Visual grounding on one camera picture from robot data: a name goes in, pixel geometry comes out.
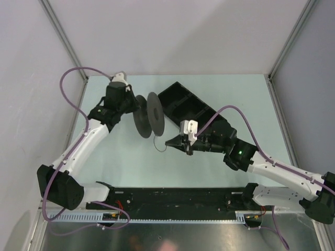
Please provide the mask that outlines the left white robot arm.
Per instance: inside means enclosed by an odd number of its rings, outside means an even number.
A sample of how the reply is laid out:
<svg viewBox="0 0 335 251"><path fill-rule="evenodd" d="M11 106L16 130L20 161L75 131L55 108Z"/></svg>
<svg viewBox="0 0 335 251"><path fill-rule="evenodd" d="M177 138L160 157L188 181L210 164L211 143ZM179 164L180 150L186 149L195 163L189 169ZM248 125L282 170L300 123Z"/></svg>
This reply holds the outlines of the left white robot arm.
<svg viewBox="0 0 335 251"><path fill-rule="evenodd" d="M121 120L121 116L137 111L136 100L124 79L113 77L106 87L106 95L86 118L85 128L65 152L50 166L41 165L37 177L41 195L65 209L74 210L81 203L97 201L104 209L115 205L116 197L102 182L80 184L77 177L86 160L99 143Z"/></svg>

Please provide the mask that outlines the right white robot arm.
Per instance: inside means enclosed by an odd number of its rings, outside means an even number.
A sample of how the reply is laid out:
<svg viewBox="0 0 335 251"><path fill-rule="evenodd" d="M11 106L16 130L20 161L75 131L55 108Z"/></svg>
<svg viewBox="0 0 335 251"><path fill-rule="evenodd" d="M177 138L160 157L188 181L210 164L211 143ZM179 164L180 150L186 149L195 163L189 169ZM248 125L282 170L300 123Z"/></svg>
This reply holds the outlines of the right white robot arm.
<svg viewBox="0 0 335 251"><path fill-rule="evenodd" d="M265 154L258 146L237 138L236 129L224 121L214 122L196 136L197 122L184 120L180 133L165 146L187 155L195 151L223 153L224 163L233 170L242 170L271 179L282 187L272 191L264 185L248 184L241 197L242 205L253 210L260 206L303 209L311 219L332 224L334 221L334 174L316 174L285 165Z"/></svg>

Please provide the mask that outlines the black cable spool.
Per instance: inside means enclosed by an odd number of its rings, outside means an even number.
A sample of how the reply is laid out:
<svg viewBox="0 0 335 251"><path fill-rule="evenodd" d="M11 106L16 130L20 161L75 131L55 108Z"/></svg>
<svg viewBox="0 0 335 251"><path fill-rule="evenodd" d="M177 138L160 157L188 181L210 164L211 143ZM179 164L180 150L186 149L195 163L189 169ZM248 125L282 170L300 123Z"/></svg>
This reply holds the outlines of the black cable spool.
<svg viewBox="0 0 335 251"><path fill-rule="evenodd" d="M150 92L145 99L137 95L139 109L133 113L133 120L138 133L145 139L152 133L155 136L162 136L165 129L164 112L158 95Z"/></svg>

